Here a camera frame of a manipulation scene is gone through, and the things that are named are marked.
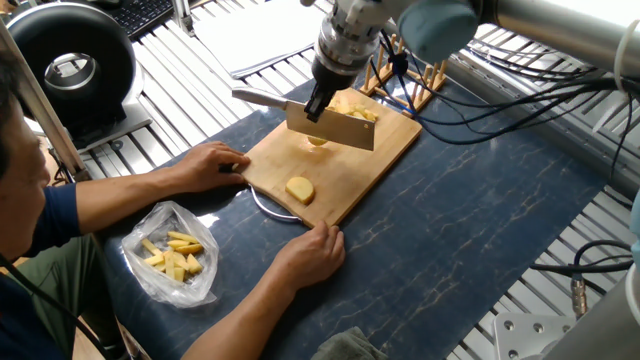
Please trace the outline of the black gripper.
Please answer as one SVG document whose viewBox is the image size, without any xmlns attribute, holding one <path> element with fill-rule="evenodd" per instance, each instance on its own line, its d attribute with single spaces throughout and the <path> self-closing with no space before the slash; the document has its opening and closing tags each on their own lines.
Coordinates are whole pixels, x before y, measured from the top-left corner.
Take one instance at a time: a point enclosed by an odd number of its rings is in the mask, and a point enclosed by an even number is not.
<svg viewBox="0 0 640 360">
<path fill-rule="evenodd" d="M 341 34 L 334 28 L 320 30 L 312 64 L 316 86 L 304 107 L 308 120 L 317 123 L 325 109 L 347 112 L 343 90 L 350 87 L 364 70 L 377 48 L 379 32 L 379 28 L 366 28 L 365 33 L 353 37 L 352 34 Z M 329 102 L 330 92 L 335 94 Z"/>
</svg>

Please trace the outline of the person's left hand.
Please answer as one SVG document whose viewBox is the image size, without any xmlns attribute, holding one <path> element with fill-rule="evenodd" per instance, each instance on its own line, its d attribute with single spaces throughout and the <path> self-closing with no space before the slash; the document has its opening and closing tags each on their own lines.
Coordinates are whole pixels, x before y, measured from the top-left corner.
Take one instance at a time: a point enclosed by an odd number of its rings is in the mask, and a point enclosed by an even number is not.
<svg viewBox="0 0 640 360">
<path fill-rule="evenodd" d="M 161 170 L 160 184 L 167 195 L 198 193 L 245 182 L 242 175 L 222 167 L 248 165 L 250 158 L 222 142 L 201 144 L 175 165 Z"/>
</svg>

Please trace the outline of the person's right hand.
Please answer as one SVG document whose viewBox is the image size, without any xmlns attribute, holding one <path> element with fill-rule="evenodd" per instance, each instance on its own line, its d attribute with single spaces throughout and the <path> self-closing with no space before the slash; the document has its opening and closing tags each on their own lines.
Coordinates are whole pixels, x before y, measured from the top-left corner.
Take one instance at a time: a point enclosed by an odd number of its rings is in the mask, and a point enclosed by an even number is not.
<svg viewBox="0 0 640 360">
<path fill-rule="evenodd" d="M 344 263 L 345 235 L 324 221 L 292 239 L 276 255 L 267 273 L 283 289 L 296 292 L 331 277 Z"/>
</svg>

